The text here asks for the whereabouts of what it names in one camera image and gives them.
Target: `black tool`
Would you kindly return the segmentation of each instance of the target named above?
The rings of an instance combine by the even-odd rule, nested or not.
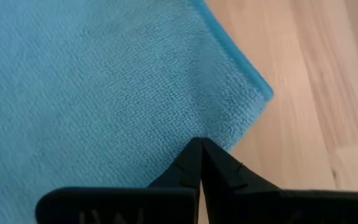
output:
[[[212,224],[358,223],[358,192],[282,190],[206,138],[192,139],[145,189],[58,189],[35,216],[38,224],[197,223],[201,180]]]

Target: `towel edge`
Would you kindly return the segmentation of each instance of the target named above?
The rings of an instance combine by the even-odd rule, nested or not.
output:
[[[241,52],[233,40],[229,37],[227,32],[223,29],[222,25],[215,18],[208,5],[204,0],[189,0],[193,3],[195,9],[201,14],[206,22],[208,28],[218,40],[226,53],[232,57],[239,69],[247,75],[247,78],[257,87],[262,93],[266,101],[273,98],[272,87],[260,75],[255,67],[249,62],[247,57]]]

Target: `wood grain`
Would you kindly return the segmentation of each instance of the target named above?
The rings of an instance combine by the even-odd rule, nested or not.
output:
[[[207,3],[275,91],[232,154],[282,188],[358,190],[358,0]]]

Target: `towel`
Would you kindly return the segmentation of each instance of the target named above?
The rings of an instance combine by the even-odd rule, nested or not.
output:
[[[201,0],[0,0],[0,224],[145,187],[195,136],[230,150],[271,97]]]

